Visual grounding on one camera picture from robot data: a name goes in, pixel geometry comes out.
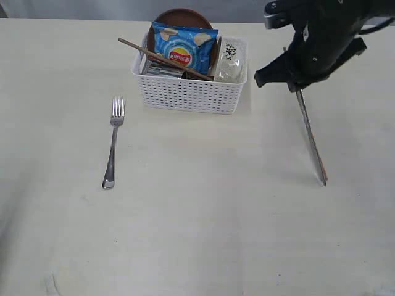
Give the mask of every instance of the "white plastic basket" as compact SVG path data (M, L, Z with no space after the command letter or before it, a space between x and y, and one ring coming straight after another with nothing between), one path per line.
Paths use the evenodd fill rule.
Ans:
M131 71L138 79L143 102L148 107L232 114L237 108L243 85L247 82L247 65L243 67L244 80L242 83L221 83L142 75L140 73L142 58L142 54L136 56ZM245 61L247 61L247 44Z

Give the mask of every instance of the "chopsticks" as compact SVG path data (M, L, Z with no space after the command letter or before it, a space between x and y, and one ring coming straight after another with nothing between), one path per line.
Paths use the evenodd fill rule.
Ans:
M172 60L169 60L169 59L166 59L166 58L164 58L164 57L161 57L160 55L158 55L158 54L156 54L156 53L154 53L154 52L152 52L152 51L149 51L149 50L146 49L146 48L143 48L143 47L141 47L141 46L138 46L138 45L136 45L136 44L134 44L134 43L132 43L132 42L129 42L129 41L124 40L124 39L122 39L122 38L118 38L118 41L121 42L121 43L123 43L123 44L129 45L129 46L131 46L131 47L133 47L133 48L135 48L135 49L138 49L139 51L142 51L142 52L145 53L147 56L151 56L151 57L155 58L156 60L158 60L159 62L162 62L162 63L164 63L164 64L171 65L171 66L173 66L173 67L175 67L175 68L179 68L179 69L181 69L181 70L184 70L185 72L188 72L189 74L191 74L191 75L193 75L193 76L195 76L195 77L198 77L198 78L200 78L200 79L202 79L202 80L205 80L205 81L213 81L213 80L214 80L214 79L211 78L211 77L205 76L205 75L203 75L203 74L200 74L200 73L197 72L197 71L194 71L194 70L192 70L192 69L189 69L189 68L187 68L187 67L184 67L184 66L180 65L179 63L176 63L176 62L173 62Z

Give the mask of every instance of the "silver fork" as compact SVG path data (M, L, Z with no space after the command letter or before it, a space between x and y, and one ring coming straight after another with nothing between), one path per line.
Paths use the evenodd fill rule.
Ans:
M117 143L118 128L123 125L125 119L125 102L122 96L114 96L112 99L112 113L111 125L114 127L112 130L111 150L109 162L107 163L106 173L101 187L103 189L111 189L114 186L114 158L115 158L115 144Z

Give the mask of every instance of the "chip bag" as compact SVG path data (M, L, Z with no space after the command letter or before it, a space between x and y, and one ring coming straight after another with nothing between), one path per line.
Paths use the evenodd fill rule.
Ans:
M204 75L209 71L210 52L218 30L177 27L152 22L155 53L195 69Z

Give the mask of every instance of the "brown plate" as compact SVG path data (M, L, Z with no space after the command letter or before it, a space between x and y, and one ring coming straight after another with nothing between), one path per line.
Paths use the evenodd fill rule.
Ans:
M194 27L203 29L212 29L209 21L201 14L185 8L176 8L165 11L155 19L155 22L164 23L171 26ZM155 33L151 26L147 35L147 49L155 52ZM210 67L213 66L218 56L218 42L212 46L210 53Z

